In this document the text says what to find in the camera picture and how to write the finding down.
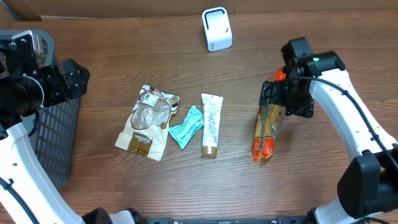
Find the orange spaghetti packet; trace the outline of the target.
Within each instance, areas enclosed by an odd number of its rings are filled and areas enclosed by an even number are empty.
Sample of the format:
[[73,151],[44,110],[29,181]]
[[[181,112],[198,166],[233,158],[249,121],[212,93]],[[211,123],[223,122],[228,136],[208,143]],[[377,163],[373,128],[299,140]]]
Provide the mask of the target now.
[[260,100],[252,147],[254,162],[273,155],[279,118],[280,106],[270,104],[269,100]]

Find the white tube with gold cap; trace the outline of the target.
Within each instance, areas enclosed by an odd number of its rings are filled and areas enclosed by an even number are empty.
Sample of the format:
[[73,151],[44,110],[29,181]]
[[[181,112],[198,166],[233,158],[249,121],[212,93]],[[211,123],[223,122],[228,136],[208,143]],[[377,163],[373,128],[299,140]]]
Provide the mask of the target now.
[[204,115],[201,156],[215,158],[218,150],[223,97],[202,93],[201,99]]

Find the mint green wipes packet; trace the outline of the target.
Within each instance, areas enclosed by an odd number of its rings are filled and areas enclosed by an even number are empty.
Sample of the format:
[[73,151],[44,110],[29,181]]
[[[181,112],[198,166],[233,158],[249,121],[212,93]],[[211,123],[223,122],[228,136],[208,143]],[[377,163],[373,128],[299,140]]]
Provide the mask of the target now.
[[204,126],[203,113],[193,105],[182,124],[169,128],[169,133],[184,150],[192,137]]

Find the brown clear snack bag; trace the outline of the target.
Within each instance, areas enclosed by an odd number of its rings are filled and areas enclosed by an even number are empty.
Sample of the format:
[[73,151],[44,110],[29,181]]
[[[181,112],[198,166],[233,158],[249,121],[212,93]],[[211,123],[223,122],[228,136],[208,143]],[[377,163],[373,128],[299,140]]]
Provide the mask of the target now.
[[161,160],[170,119],[177,112],[179,103],[179,96],[143,85],[115,146],[155,161]]

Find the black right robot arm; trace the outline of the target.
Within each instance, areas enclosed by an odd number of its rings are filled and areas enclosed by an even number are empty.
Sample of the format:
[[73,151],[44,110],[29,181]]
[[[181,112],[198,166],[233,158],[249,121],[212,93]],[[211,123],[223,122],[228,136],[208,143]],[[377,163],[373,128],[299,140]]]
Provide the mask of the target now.
[[305,216],[278,217],[277,223],[366,223],[396,210],[397,141],[360,99],[338,54],[315,54],[304,37],[288,41],[281,54],[284,66],[262,84],[254,158],[270,156],[280,108],[287,116],[311,118],[319,104],[343,141],[349,166],[337,198]]

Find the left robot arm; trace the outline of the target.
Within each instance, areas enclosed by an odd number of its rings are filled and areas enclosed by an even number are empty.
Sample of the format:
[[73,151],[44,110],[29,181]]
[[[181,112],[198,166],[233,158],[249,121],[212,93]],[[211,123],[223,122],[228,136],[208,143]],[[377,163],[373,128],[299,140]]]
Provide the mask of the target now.
[[131,209],[98,207],[78,215],[42,167],[33,143],[40,110],[80,98],[90,72],[74,60],[57,65],[43,30],[1,31],[1,203],[16,223],[144,223]]

